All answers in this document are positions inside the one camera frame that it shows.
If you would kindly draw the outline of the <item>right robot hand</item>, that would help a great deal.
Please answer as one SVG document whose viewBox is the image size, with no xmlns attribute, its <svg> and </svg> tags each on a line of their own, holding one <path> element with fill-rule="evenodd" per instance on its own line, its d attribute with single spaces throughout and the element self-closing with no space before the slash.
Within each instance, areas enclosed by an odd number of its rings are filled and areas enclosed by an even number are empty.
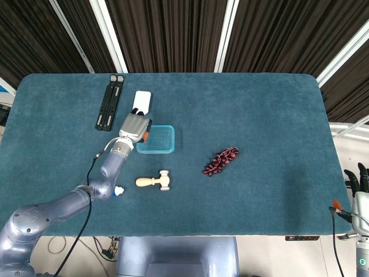
<svg viewBox="0 0 369 277">
<path fill-rule="evenodd" d="M 352 171 L 344 170 L 351 189 L 352 211 L 344 210 L 336 200 L 329 211 L 333 216 L 338 215 L 350 223 L 358 235 L 368 237 L 368 168 L 360 162 L 357 166 L 359 178 Z"/>
</svg>

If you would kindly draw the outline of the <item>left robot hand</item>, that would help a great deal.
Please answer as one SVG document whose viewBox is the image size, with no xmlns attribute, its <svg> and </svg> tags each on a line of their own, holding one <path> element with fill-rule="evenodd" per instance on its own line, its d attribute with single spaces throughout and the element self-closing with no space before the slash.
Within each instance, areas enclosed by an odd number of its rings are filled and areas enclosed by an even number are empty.
<svg viewBox="0 0 369 277">
<path fill-rule="evenodd" d="M 147 118 L 143 111 L 134 108 L 121 126 L 119 136 L 129 138 L 133 144 L 144 143 L 149 136 L 151 126 L 152 120 Z"/>
</svg>

